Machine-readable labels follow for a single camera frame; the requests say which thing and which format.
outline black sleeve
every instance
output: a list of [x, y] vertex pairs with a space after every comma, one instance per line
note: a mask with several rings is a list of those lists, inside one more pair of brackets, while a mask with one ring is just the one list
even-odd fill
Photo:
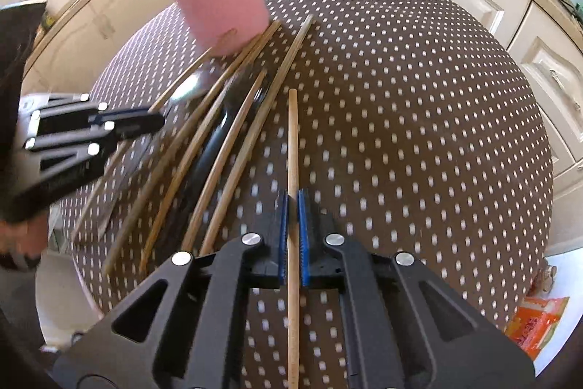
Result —
[[29, 258], [26, 256], [12, 254], [0, 254], [0, 267], [8, 271], [32, 271], [40, 264], [40, 256], [37, 258]]
[[0, 310], [0, 365], [2, 389], [60, 389], [33, 354], [16, 337]]

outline table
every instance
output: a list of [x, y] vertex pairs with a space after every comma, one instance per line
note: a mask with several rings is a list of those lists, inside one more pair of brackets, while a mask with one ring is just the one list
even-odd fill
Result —
[[[316, 23], [267, 118], [218, 245], [252, 230], [277, 189], [285, 188], [286, 94], [297, 88], [300, 186], [311, 187], [341, 232], [379, 254], [407, 249], [503, 328], [540, 264], [552, 201], [549, 142], [518, 66], [449, 0], [265, 1], [283, 23], [257, 60], [270, 71], [308, 13]], [[172, 5], [116, 55], [92, 96], [112, 107], [150, 104], [196, 57], [195, 50]], [[218, 74], [226, 64], [222, 58], [205, 67]], [[159, 139], [133, 145], [74, 246], [80, 272], [103, 311], [139, 283], [141, 246], [171, 170], [107, 280], [100, 273], [106, 249], [191, 109], [174, 107]], [[128, 174], [131, 183], [120, 185], [128, 167], [136, 168]], [[86, 186], [64, 201], [68, 230], [89, 191]], [[105, 240], [97, 242], [98, 217], [118, 195]], [[216, 196], [205, 223], [215, 203]], [[308, 292], [301, 305], [301, 384], [343, 387], [337, 295]], [[283, 387], [285, 308], [285, 293], [256, 290], [250, 297], [243, 368], [248, 388]]]

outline wooden stick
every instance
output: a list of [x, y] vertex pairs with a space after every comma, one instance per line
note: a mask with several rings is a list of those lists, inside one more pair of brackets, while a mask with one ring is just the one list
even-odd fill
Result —
[[[261, 50], [267, 44], [267, 41], [269, 40], [269, 38], [271, 38], [272, 34], [275, 33], [275, 31], [278, 27], [279, 27], [279, 21], [275, 21], [266, 30], [264, 37], [262, 37], [262, 40], [254, 46], [253, 50], [250, 52], [250, 54], [242, 62], [241, 67], [246, 66], [246, 65], [255, 61], [255, 59], [261, 53]], [[172, 205], [172, 201], [174, 200], [174, 197], [176, 196], [176, 193], [178, 192], [180, 185], [182, 184], [186, 173], [190, 169], [190, 166], [192, 165], [192, 161], [196, 157], [198, 151], [200, 150], [201, 145], [203, 144], [203, 142], [206, 139], [206, 136], [208, 136], [208, 133], [211, 130], [213, 122], [221, 109], [225, 93], [226, 93], [226, 90], [223, 90], [223, 92], [221, 93], [219, 98], [215, 101], [215, 103], [212, 105], [211, 109], [207, 113], [205, 119], [203, 119], [202, 124], [200, 124], [200, 126], [196, 130], [196, 134], [192, 138], [190, 144], [188, 145], [188, 148], [187, 148], [186, 152], [184, 153], [182, 160], [180, 161], [179, 167], [178, 167], [176, 173], [174, 174], [173, 179], [170, 182], [170, 185], [168, 186], [168, 189], [166, 191], [166, 195], [162, 199], [162, 202], [160, 204], [160, 208], [158, 209], [158, 213], [156, 214], [156, 219], [154, 220], [154, 223], [150, 229], [150, 233], [148, 234], [148, 239], [146, 240], [146, 243], [144, 245], [144, 252], [143, 252], [142, 258], [140, 260], [139, 270], [140, 270], [140, 273], [142, 273], [142, 274], [144, 274], [146, 271], [146, 266], [147, 266], [148, 261], [150, 259], [150, 255], [152, 253], [152, 250], [154, 249], [154, 245], [156, 243], [156, 240], [158, 239], [160, 229], [162, 228], [162, 225], [164, 225], [164, 220], [166, 219], [166, 216], [168, 215], [168, 211], [170, 210], [170, 206]]]
[[287, 72], [292, 66], [291, 64], [297, 52], [299, 51], [301, 43], [304, 41], [308, 30], [310, 29], [313, 19], [314, 16], [310, 14], [301, 25], [300, 31], [296, 35], [296, 38], [294, 39], [290, 49], [282, 61], [282, 64], [278, 68], [278, 72], [276, 73], [275, 78], [269, 87], [269, 91], [267, 92], [267, 96], [263, 100], [263, 103], [261, 104], [257, 114], [255, 115], [255, 119], [251, 124], [251, 127], [247, 131], [245, 141], [243, 142], [241, 150], [237, 155], [237, 160], [235, 160], [235, 163], [232, 166], [231, 173], [229, 174], [227, 182], [223, 187], [223, 193], [221, 194], [221, 198], [217, 204], [217, 207], [215, 208], [215, 212], [213, 213], [213, 217], [211, 218], [211, 222], [209, 223], [209, 227], [206, 231], [205, 239], [200, 248], [199, 255], [201, 256], [213, 252], [215, 239], [219, 233], [220, 225], [223, 222], [225, 215], [227, 214], [228, 205], [231, 202], [232, 195], [235, 193], [235, 188], [237, 188], [237, 184], [239, 183], [241, 175], [243, 174], [247, 160], [253, 151], [253, 147], [255, 146], [255, 142], [257, 141], [259, 134], [261, 133], [261, 128], [267, 119], [269, 110], [271, 109], [271, 106], [273, 105], [273, 102], [279, 93], [279, 89], [282, 87], [282, 84], [286, 79]]
[[219, 182], [219, 178], [221, 172], [223, 171], [224, 165], [227, 163], [227, 159], [229, 154], [231, 153], [231, 149], [233, 144], [235, 143], [235, 139], [239, 135], [239, 131], [243, 127], [243, 123], [245, 122], [245, 118], [247, 117], [247, 113], [251, 109], [253, 104], [253, 100], [255, 100], [255, 95], [259, 88], [261, 88], [261, 83], [265, 78], [266, 70], [262, 70], [259, 73], [259, 76], [253, 83], [253, 86], [249, 90], [245, 101], [241, 105], [241, 109], [237, 113], [235, 120], [232, 123], [231, 128], [228, 130], [227, 137], [224, 140], [223, 145], [219, 150], [219, 154], [209, 172], [209, 176], [206, 179], [205, 186], [200, 192], [200, 197], [196, 203], [196, 207], [192, 213], [192, 217], [190, 219], [190, 223], [188, 223], [188, 229], [184, 235], [183, 243], [181, 249], [183, 251], [192, 251], [194, 246], [194, 240], [196, 239], [196, 234], [198, 229], [200, 228], [200, 223], [202, 222], [202, 215], [205, 212], [206, 207], [208, 206], [211, 198], [213, 196], [213, 192], [215, 191], [216, 184]]
[[297, 220], [299, 190], [297, 90], [289, 91], [287, 122], [287, 193], [289, 226], [287, 232], [287, 380], [290, 389], [300, 381], [300, 225]]
[[144, 187], [140, 190], [136, 201], [132, 205], [132, 209], [127, 215], [122, 228], [118, 231], [116, 235], [116, 240], [113, 243], [111, 249], [107, 254], [102, 273], [108, 275], [113, 269], [113, 265], [117, 260], [121, 248], [123, 247], [125, 240], [129, 236], [130, 231], [133, 229], [137, 223], [142, 210], [148, 204], [150, 195], [154, 191], [157, 183], [164, 175], [166, 167], [170, 164], [174, 155], [180, 148], [180, 145], [186, 140], [186, 138], [192, 133], [192, 130], [198, 123], [199, 118], [207, 110], [208, 106], [214, 100], [215, 96], [219, 93], [227, 79], [247, 60], [247, 57], [256, 58], [259, 52], [265, 47], [269, 39], [273, 36], [275, 31], [279, 28], [281, 22], [279, 20], [273, 21], [272, 24], [267, 28], [267, 30], [261, 35], [261, 37], [255, 37], [249, 44], [241, 51], [241, 53], [235, 58], [235, 61], [225, 70], [225, 72], [219, 77], [219, 79], [212, 86], [210, 91], [206, 94], [204, 99], [200, 102], [191, 116], [187, 119], [184, 126], [182, 126], [180, 132], [176, 135], [170, 147], [166, 150], [164, 156], [160, 158], [158, 165], [152, 171]]
[[[232, 36], [232, 34], [234, 34], [235, 32], [236, 32], [236, 30], [232, 29], [232, 30], [229, 30], [227, 33], [223, 34], [214, 46], [207, 49], [206, 52], [204, 52], [202, 55], [199, 56], [199, 58], [194, 60], [194, 62], [192, 62], [190, 64], [190, 66], [188, 68], [186, 68], [179, 75], [179, 77], [176, 78], [170, 86], [168, 86], [168, 88], [166, 88], [164, 93], [162, 93], [158, 97], [158, 99], [154, 102], [154, 104], [152, 106], [150, 106], [150, 109], [148, 109], [148, 112], [159, 111], [162, 108], [162, 106], [164, 106], [166, 101], [168, 101], [168, 99], [170, 99], [170, 97], [173, 95], [174, 91], [176, 91], [176, 88], [178, 88], [184, 82], [185, 79], [187, 79], [190, 75], [192, 75], [195, 71], [197, 71], [197, 69], [199, 69], [199, 67], [203, 63], [205, 63], [213, 55], [213, 52], [218, 47], [221, 47], [221, 45], [226, 40], [228, 40]], [[103, 189], [103, 186], [105, 185], [107, 179], [113, 173], [113, 170], [115, 169], [117, 164], [121, 161], [122, 157], [128, 151], [128, 149], [130, 148], [132, 143], [133, 143], [133, 139], [123, 141], [118, 146], [116, 153], [114, 153], [113, 156], [110, 158], [109, 163], [107, 164], [107, 167], [104, 171], [103, 176], [97, 180], [97, 182], [93, 186], [93, 189], [91, 190], [91, 194], [89, 195], [89, 197], [87, 198], [87, 201], [85, 202], [85, 206], [83, 207], [83, 209], [81, 211], [81, 215], [79, 216], [79, 218], [77, 220], [77, 224], [76, 224], [75, 228], [73, 229], [73, 232], [71, 233], [71, 236], [70, 236], [71, 242], [75, 242], [75, 239], [77, 239], [77, 236], [79, 235], [79, 232], [81, 230], [81, 226], [83, 226], [83, 222], [87, 218], [87, 215], [89, 214], [89, 210], [93, 206], [94, 201], [97, 199], [97, 195], [99, 195], [101, 193], [101, 190]]]
[[180, 161], [176, 173], [172, 177], [172, 181], [170, 182], [168, 190], [164, 198], [162, 199], [162, 203], [160, 204], [158, 214], [156, 215], [156, 219], [154, 220], [154, 223], [150, 229], [150, 234], [148, 234], [148, 239], [146, 240], [146, 243], [144, 245], [144, 253], [142, 254], [139, 269], [141, 274], [144, 274], [146, 271], [146, 265], [148, 264], [148, 260], [150, 259], [150, 254], [154, 249], [154, 244], [158, 239], [158, 234], [160, 233], [160, 229], [164, 224], [166, 215], [170, 210], [172, 201], [174, 200], [174, 197], [176, 196], [176, 193], [178, 192], [186, 173], [190, 170], [192, 161], [194, 160], [196, 154], [200, 150], [200, 147], [205, 141], [206, 136], [208, 136], [208, 133], [211, 130], [211, 127], [216, 117], [219, 115], [219, 112], [223, 106], [224, 97], [227, 94], [227, 89], [228, 86], [224, 88], [223, 91], [221, 91], [221, 93], [211, 106], [211, 109], [209, 109], [209, 112], [206, 114], [205, 119], [203, 119], [202, 123], [200, 123], [198, 129], [196, 130], [196, 134], [192, 138], [190, 144], [188, 145], [188, 148], [186, 149], [186, 152], [182, 157], [182, 160]]

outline metal screw head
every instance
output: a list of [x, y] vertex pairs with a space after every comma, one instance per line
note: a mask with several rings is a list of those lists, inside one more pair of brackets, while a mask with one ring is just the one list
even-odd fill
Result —
[[329, 234], [326, 236], [326, 242], [330, 246], [341, 246], [344, 244], [344, 236], [342, 234]]
[[243, 235], [241, 241], [243, 241], [243, 244], [253, 246], [254, 244], [258, 244], [261, 242], [261, 236], [258, 235], [257, 233], [247, 233]]
[[172, 264], [175, 266], [183, 266], [188, 264], [192, 259], [190, 252], [179, 251], [172, 256]]
[[400, 266], [410, 266], [415, 262], [415, 258], [409, 252], [400, 252], [395, 260]]
[[99, 153], [100, 147], [97, 142], [91, 142], [87, 147], [87, 154], [90, 156], [96, 156]]

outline orange bag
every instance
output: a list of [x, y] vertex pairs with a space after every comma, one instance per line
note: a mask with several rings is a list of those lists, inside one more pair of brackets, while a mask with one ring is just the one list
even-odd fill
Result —
[[569, 297], [537, 299], [525, 297], [505, 334], [534, 361], [549, 342], [565, 312]]

